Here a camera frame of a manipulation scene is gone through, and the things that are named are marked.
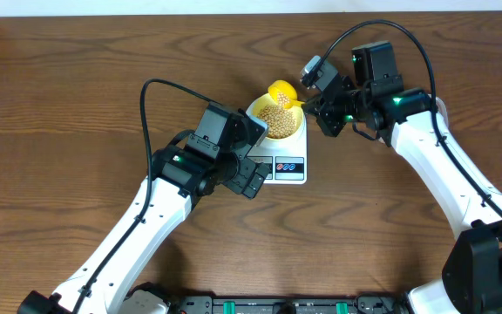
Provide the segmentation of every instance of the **black cable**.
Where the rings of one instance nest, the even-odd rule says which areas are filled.
[[[309,76],[304,79],[304,84],[307,86],[311,85],[310,81],[314,79],[316,76],[316,73],[319,71],[321,68],[321,65],[326,61],[327,57],[329,54],[335,49],[335,47],[343,40],[345,39],[349,34],[351,34],[354,31],[357,31],[358,29],[367,26],[367,25],[373,25],[373,24],[384,24],[388,26],[392,26],[398,30],[400,30],[402,33],[404,33],[417,47],[419,52],[421,53],[422,57],[424,58],[425,65],[427,67],[427,72],[429,74],[429,80],[430,80],[430,85],[431,85],[431,123],[433,124],[433,129],[435,131],[435,135],[437,136],[437,141],[440,144],[440,146],[444,149],[446,152],[447,156],[449,159],[452,161],[452,163],[456,166],[458,171],[466,178],[468,183],[476,190],[479,196],[482,197],[483,202],[486,202],[489,207],[493,209],[499,217],[502,218],[502,210],[495,204],[494,201],[492,201],[491,196],[487,194],[482,188],[479,187],[477,182],[472,179],[470,174],[462,167],[460,162],[457,160],[456,156],[452,153],[451,149],[448,147],[448,145],[445,142],[445,137],[440,133],[438,123],[437,123],[437,112],[438,112],[438,107],[436,103],[436,89],[435,89],[435,77],[433,75],[433,68],[431,67],[431,62],[429,60],[429,57],[427,56],[427,53],[425,52],[424,47],[420,44],[420,42],[417,40],[417,38],[410,33],[410,31],[406,30],[402,25],[383,20],[383,19],[377,19],[377,20],[370,20],[366,21],[363,23],[360,23],[349,30],[345,31],[328,49],[327,52],[325,52],[324,56],[322,56],[321,60],[315,65],[313,68],[313,71],[309,73]]]
[[[203,96],[193,90],[190,90],[182,85],[175,84],[173,82],[160,79],[160,78],[150,78],[148,79],[145,84],[143,85],[142,90],[140,91],[140,122],[142,124],[143,128],[143,135],[145,137],[145,148],[146,148],[146,164],[148,166],[148,178],[146,178],[146,196],[145,196],[145,203],[143,204],[143,208],[140,210],[139,215],[134,218],[134,221],[132,222],[131,227],[121,236],[119,241],[115,243],[113,248],[110,250],[110,252],[104,257],[102,262],[100,262],[100,265],[94,270],[92,273],[92,276],[88,279],[86,282],[86,285],[82,288],[82,291],[80,293],[80,296],[78,296],[77,302],[75,303],[75,307],[73,308],[72,314],[77,314],[78,311],[80,310],[81,305],[83,304],[83,301],[85,300],[86,296],[88,293],[91,291],[91,287],[93,283],[96,283],[96,279],[102,269],[110,262],[112,259],[113,255],[118,251],[118,249],[121,247],[123,242],[127,240],[129,235],[132,233],[133,230],[137,227],[137,225],[143,220],[143,217],[145,216],[146,210],[148,209],[148,205],[150,204],[150,197],[152,195],[152,189],[153,189],[153,182],[152,182],[152,163],[153,163],[153,151],[150,146],[150,136],[148,135],[148,125],[146,124],[146,112],[145,112],[145,96],[146,96],[146,89],[151,83],[161,83],[165,85],[169,85],[172,87],[175,87],[177,89],[180,89],[183,92],[188,92],[191,95],[203,99],[208,102],[215,102],[214,100]],[[191,130],[184,131],[184,134],[190,134],[192,132]]]

